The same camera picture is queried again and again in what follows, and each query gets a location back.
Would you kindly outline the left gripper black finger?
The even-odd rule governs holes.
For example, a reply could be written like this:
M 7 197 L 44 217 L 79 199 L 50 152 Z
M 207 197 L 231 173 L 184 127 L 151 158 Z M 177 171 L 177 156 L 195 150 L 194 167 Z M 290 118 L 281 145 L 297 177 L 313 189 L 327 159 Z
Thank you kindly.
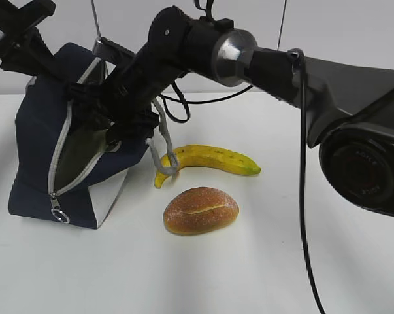
M 7 52 L 7 71 L 46 75 L 62 81 L 69 79 L 36 27 L 26 31 Z

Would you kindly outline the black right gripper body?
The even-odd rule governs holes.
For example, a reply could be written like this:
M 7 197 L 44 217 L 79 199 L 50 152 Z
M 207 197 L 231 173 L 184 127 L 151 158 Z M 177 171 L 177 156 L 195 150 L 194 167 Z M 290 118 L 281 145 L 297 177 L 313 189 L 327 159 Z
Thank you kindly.
M 65 95 L 87 112 L 113 122 L 106 131 L 106 143 L 145 139 L 159 125 L 151 102 L 186 73 L 176 62 L 136 57 L 119 64 L 100 84 L 68 83 Z

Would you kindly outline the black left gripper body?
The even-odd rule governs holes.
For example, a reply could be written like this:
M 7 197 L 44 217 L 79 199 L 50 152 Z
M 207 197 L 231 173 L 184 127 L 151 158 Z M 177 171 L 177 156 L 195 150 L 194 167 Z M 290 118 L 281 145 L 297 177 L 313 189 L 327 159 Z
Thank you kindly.
M 18 8 L 0 1 L 0 68 L 7 71 L 7 52 L 22 35 L 55 12 L 53 1 L 30 1 Z

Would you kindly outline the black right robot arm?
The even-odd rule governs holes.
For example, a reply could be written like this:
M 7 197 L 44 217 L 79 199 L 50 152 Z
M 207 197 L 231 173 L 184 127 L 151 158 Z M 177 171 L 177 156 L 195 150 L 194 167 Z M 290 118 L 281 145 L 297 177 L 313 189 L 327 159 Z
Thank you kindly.
M 224 86 L 247 82 L 300 109 L 303 143 L 319 148 L 329 184 L 350 203 L 394 217 L 394 70 L 261 48 L 230 19 L 194 19 L 171 6 L 104 82 L 71 84 L 68 93 L 112 119 L 117 139 L 135 113 L 187 73 Z

